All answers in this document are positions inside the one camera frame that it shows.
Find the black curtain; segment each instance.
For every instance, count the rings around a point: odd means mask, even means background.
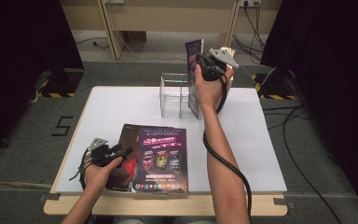
[[[262,64],[296,73],[330,153],[358,195],[358,2],[283,0]]]
[[[84,69],[58,0],[0,1],[0,141],[35,94],[45,71]]]

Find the magazine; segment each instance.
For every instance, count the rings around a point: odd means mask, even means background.
[[[200,103],[196,97],[195,70],[197,65],[196,54],[203,53],[203,39],[185,43],[187,53],[187,76],[188,76],[188,107],[197,119],[200,119]]]
[[[118,192],[131,192],[131,182],[135,172],[136,152],[138,150],[139,132],[143,126],[136,124],[124,124],[118,142],[122,148],[132,147],[132,153],[121,163],[121,167],[114,169],[105,185],[106,189]]]
[[[138,193],[188,193],[186,148],[186,129],[141,128],[133,189]]]

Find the gray carpet floor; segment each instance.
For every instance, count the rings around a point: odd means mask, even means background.
[[[85,73],[72,98],[39,98],[31,104],[0,148],[0,223],[59,223],[60,216],[44,214],[44,198],[60,168],[84,104],[94,86],[159,86],[162,72],[185,73],[184,64],[84,63]],[[267,73],[261,66],[249,73]],[[233,87],[252,88],[253,81],[238,71]],[[263,108],[300,105],[299,100],[260,100]],[[253,217],[253,223],[337,223],[326,204],[303,178],[289,156],[282,123],[290,109],[265,110],[269,134],[288,191],[289,213],[284,217]],[[340,167],[328,153],[307,110],[285,125],[285,139],[297,166],[325,197],[342,223],[358,223],[358,198]]]

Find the acrylic brochure holder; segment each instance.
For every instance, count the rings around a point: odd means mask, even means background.
[[[187,74],[162,73],[159,86],[159,102],[163,118],[196,118],[188,107]]]

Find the table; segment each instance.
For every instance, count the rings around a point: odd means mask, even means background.
[[[206,149],[202,144],[203,120],[162,118],[158,87],[95,87],[91,91],[62,166],[51,189],[59,200],[47,200],[45,212],[64,215],[81,193],[74,175],[81,156],[94,137],[118,142],[124,123],[186,128],[189,194],[186,198],[135,199],[128,194],[104,196],[94,215],[213,216],[212,196],[206,171]],[[276,159],[255,89],[232,88],[220,120],[240,169],[253,190],[252,216],[283,216],[287,206],[282,172]]]

